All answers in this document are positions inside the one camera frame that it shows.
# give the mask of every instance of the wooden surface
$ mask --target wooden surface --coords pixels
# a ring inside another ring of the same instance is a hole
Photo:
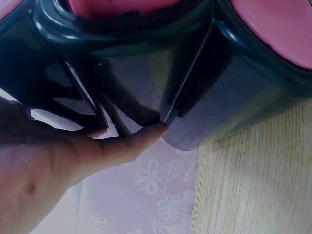
[[[200,149],[191,234],[312,234],[312,103]]]

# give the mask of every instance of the pink lid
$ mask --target pink lid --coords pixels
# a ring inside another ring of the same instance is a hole
[[[148,17],[154,11],[182,0],[68,0],[74,15],[87,19],[111,19],[127,12],[140,11]]]
[[[231,0],[246,24],[279,55],[312,69],[309,0]]]
[[[0,0],[0,20],[13,11],[23,0]]]

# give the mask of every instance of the fingernail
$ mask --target fingernail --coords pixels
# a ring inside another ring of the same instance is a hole
[[[159,124],[161,124],[162,127],[165,128],[164,129],[164,133],[162,134],[162,136],[166,135],[168,133],[168,125],[166,123],[164,123],[164,122],[160,122]]]

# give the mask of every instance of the hand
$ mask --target hand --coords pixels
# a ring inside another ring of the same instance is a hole
[[[0,99],[0,233],[32,231],[66,190],[91,174],[134,161],[167,131],[163,123],[128,138],[94,140],[105,128],[76,132],[31,120]]]

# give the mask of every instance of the floral tablecloth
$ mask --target floral tablecloth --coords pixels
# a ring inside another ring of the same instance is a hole
[[[69,189],[31,234],[188,234],[197,163],[197,150],[160,140],[135,162]]]

